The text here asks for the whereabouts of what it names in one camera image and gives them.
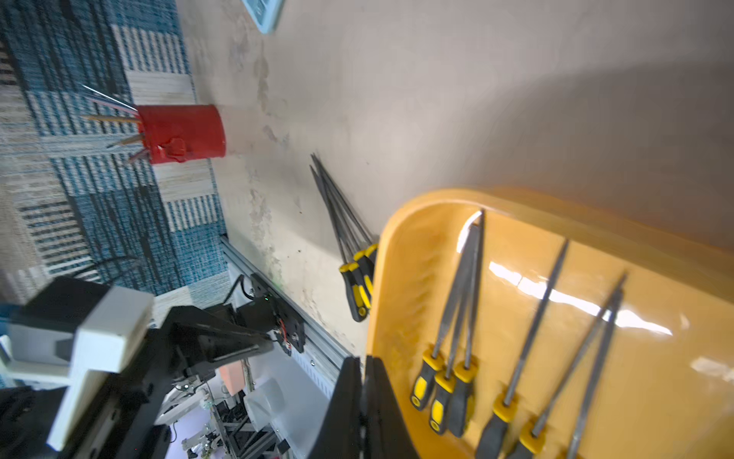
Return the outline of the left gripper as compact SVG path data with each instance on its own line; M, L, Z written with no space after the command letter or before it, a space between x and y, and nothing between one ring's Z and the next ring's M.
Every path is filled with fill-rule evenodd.
M60 458L163 458L171 429L156 419L175 382L273 350L273 339L193 306L173 308L149 330L131 363L104 376Z

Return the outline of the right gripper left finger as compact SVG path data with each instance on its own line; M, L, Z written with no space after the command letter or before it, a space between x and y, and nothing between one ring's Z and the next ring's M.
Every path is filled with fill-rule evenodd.
M361 360L346 358L310 458L361 457L361 395Z

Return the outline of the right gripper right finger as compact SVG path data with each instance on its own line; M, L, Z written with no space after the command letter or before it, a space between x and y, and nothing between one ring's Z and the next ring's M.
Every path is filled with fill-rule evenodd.
M381 359L368 356L363 381L363 457L418 458Z

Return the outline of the yellow plastic storage tray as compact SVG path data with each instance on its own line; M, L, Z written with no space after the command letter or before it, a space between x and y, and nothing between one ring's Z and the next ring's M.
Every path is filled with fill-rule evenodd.
M439 435L410 392L479 214L486 239L472 349L476 407L464 436ZM474 455L548 298L516 391L509 451L548 403L615 286L623 299L579 456L732 457L732 253L513 189L422 195L380 237L367 351L384 363L418 455Z

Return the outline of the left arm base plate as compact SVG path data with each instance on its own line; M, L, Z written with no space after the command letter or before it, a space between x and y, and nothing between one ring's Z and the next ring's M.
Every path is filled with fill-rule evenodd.
M287 355L304 352L307 336L302 315L261 275L236 277L223 304L231 306L237 325L266 335L273 333Z

